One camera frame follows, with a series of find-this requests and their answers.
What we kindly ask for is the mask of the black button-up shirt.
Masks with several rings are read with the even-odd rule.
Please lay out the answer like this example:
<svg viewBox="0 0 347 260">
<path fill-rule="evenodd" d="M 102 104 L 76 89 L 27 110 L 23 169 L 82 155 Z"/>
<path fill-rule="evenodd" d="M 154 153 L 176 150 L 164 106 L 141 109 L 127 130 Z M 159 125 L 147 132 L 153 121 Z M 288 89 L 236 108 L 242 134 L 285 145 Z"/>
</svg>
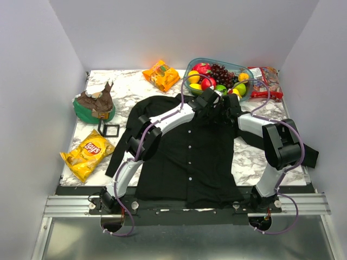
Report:
<svg viewBox="0 0 347 260">
<path fill-rule="evenodd" d="M 138 167 L 141 169 L 136 188 L 138 199 L 182 200 L 193 209 L 221 209 L 243 200 L 232 175 L 234 140 L 242 136 L 236 136 L 233 126 L 223 122 L 223 97 L 217 123 L 201 123 L 194 118 L 161 137 L 154 156 Z M 180 102 L 181 96 L 151 96 L 137 102 L 115 147 L 115 162 L 120 163 L 125 139 L 140 116 L 158 116 Z M 257 137 L 247 136 L 243 140 L 264 150 L 263 142 Z M 305 157 L 301 164 L 315 167 L 318 152 L 305 144 L 304 147 Z"/>
</svg>

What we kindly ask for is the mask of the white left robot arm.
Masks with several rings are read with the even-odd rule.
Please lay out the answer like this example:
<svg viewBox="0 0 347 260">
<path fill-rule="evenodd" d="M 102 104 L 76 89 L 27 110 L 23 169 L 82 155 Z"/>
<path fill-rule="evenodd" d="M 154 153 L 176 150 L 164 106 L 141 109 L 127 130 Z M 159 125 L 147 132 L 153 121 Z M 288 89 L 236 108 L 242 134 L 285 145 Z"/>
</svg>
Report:
<svg viewBox="0 0 347 260">
<path fill-rule="evenodd" d="M 120 163 L 115 162 L 116 152 L 111 157 L 106 174 L 112 177 L 112 180 L 100 191 L 101 207 L 109 214 L 116 213 L 120 209 L 119 198 L 125 195 L 138 167 L 157 152 L 161 137 L 194 118 L 211 114 L 221 104 L 221 100 L 221 92 L 208 88 L 188 102 L 184 101 L 182 95 L 178 106 L 158 116 L 140 116 L 125 139 L 124 155 L 121 156 Z"/>
</svg>

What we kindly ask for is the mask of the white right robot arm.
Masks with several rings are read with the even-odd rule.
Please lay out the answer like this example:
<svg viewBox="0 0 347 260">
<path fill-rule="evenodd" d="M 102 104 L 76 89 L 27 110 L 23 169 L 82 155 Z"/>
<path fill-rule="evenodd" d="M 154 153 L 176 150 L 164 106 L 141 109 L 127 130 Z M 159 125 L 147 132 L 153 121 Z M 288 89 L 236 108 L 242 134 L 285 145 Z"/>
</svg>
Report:
<svg viewBox="0 0 347 260">
<path fill-rule="evenodd" d="M 274 202 L 286 173 L 301 165 L 305 157 L 304 144 L 291 119 L 271 120 L 243 112 L 235 94 L 223 97 L 223 107 L 237 137 L 257 137 L 263 142 L 267 165 L 249 199 L 250 208 L 262 212 Z"/>
</svg>

